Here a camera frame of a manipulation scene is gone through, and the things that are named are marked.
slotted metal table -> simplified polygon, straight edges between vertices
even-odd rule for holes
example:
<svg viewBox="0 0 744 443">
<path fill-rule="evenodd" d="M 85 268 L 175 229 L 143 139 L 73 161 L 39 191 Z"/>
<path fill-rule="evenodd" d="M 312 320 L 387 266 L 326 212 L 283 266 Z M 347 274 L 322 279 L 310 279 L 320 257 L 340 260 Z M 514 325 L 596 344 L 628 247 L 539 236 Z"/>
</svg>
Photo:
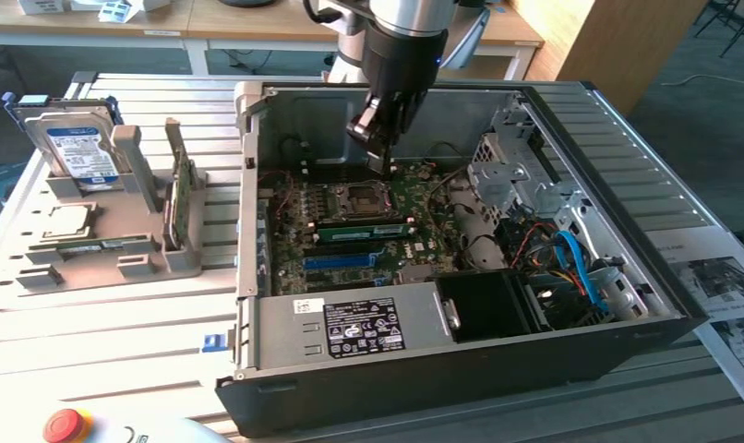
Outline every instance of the slotted metal table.
<svg viewBox="0 0 744 443">
<path fill-rule="evenodd" d="M 232 87 L 243 77 L 100 74 L 67 97 L 119 99 L 141 126 L 152 169 L 171 165 L 163 123 L 181 121 L 188 154 L 207 171 L 199 278 L 0 299 L 0 396 L 25 391 L 101 411 L 188 417 L 247 441 L 214 395 L 215 362 L 198 353 L 204 334 L 235 319 L 240 141 Z M 661 160 L 577 82 L 531 83 L 646 231 L 716 224 Z M 35 208 L 47 167 L 35 154 L 0 216 L 0 258 Z M 744 402 L 693 336 L 640 355 L 594 383 L 338 425 L 266 442 L 306 441 L 744 441 Z"/>
</svg>

red button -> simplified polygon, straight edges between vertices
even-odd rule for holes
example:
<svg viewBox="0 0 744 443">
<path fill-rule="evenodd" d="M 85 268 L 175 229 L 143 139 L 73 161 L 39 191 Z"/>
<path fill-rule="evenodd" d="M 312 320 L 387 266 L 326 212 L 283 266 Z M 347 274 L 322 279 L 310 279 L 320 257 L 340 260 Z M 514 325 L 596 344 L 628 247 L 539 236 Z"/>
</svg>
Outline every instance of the red button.
<svg viewBox="0 0 744 443">
<path fill-rule="evenodd" d="M 67 443 L 79 436 L 85 425 L 85 417 L 73 409 L 61 409 L 51 417 L 43 428 L 43 439 L 48 443 Z"/>
</svg>

